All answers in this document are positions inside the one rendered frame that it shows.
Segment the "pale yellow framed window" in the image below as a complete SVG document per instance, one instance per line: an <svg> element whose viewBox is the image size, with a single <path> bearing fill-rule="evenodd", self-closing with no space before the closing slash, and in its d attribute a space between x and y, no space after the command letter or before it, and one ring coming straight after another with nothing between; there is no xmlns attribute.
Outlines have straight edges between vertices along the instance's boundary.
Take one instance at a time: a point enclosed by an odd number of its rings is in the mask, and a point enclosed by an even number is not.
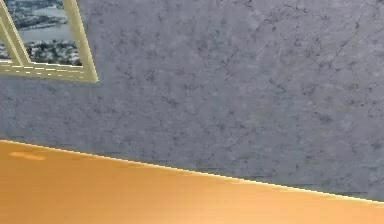
<svg viewBox="0 0 384 224"><path fill-rule="evenodd" d="M76 0L0 0L0 74L98 81Z"/></svg>

